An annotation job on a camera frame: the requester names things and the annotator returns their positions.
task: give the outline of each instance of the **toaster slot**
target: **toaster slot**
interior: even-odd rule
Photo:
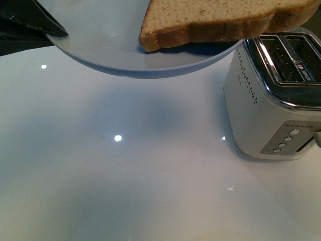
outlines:
[[[321,84],[321,50],[303,36],[286,36],[286,39],[301,59],[312,81]]]
[[[263,35],[260,37],[268,55],[272,61],[271,68],[277,73],[275,76],[278,83],[304,83],[305,79],[301,76],[297,67],[294,65],[287,49],[277,36]]]

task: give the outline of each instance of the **bread crust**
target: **bread crust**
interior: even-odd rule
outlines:
[[[278,8],[261,16],[243,18],[225,22],[199,22],[181,24],[164,28],[153,33],[145,31],[144,23],[138,37],[139,43],[147,51],[159,48],[181,46],[189,42],[229,42],[251,39],[263,33],[288,31],[305,23],[318,9],[321,0],[312,0],[310,5],[302,7]],[[150,4],[146,15],[150,14]]]

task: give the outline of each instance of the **glossy surface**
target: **glossy surface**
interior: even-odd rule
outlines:
[[[231,59],[143,80],[56,47],[0,57],[1,240],[320,240],[320,149],[238,152]]]
[[[189,44],[145,53],[138,42],[149,0],[39,0],[69,36],[49,39],[80,63],[104,73],[164,78],[207,67],[239,43]]]

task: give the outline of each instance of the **toaster control panel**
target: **toaster control panel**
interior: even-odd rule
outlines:
[[[311,141],[313,133],[321,130],[321,122],[288,120],[262,149],[262,154],[293,156]]]

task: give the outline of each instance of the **toaster logo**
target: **toaster logo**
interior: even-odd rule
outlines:
[[[239,74],[237,75],[237,78],[238,78],[238,80],[239,80],[240,85],[242,86],[241,77],[240,77]]]
[[[301,74],[303,74],[303,76],[308,80],[311,81],[311,78],[309,76],[309,74],[307,73],[307,71],[305,70],[305,67],[303,66],[301,61],[298,61],[296,59],[293,59],[296,67],[298,68],[298,70],[300,70]]]

